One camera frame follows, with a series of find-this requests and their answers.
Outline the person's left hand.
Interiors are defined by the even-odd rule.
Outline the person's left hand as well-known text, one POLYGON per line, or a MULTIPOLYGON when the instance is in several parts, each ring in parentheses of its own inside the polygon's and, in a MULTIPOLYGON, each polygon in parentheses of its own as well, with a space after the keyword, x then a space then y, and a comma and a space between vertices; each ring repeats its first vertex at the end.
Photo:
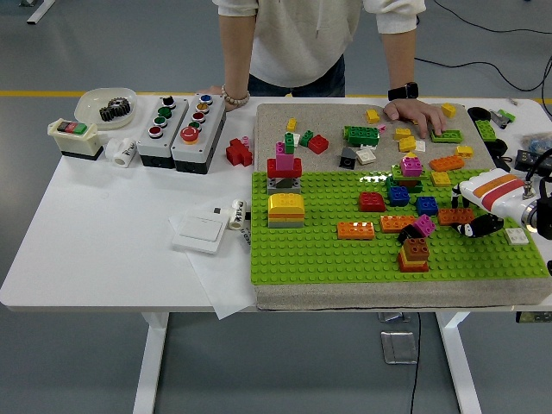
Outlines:
POLYGON ((384 107, 384 112, 393 121, 399 118, 416 121, 423 139, 428 136, 430 127, 437 135, 447 129, 447 117, 442 110, 417 99, 395 99, 384 107))

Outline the person's right hand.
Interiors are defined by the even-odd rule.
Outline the person's right hand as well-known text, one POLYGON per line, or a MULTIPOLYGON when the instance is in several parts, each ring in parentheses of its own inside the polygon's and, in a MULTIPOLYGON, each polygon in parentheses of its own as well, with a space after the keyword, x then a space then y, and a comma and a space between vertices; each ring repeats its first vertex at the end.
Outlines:
POLYGON ((224 98, 227 111, 236 110, 245 106, 250 98, 247 86, 233 85, 212 85, 208 88, 198 90, 200 94, 220 95, 224 98))

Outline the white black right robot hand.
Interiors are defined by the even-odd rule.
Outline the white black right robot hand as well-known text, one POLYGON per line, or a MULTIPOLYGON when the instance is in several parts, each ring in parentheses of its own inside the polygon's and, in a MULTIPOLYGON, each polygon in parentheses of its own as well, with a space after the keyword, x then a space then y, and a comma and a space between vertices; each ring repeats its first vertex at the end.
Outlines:
POLYGON ((530 232, 536 232, 536 196, 525 182, 503 169, 483 172, 470 180, 462 181, 451 192, 451 207, 457 208, 460 198, 467 208, 470 204, 486 211, 470 223, 453 223, 460 234, 467 237, 490 235, 504 227, 504 219, 514 219, 530 232))

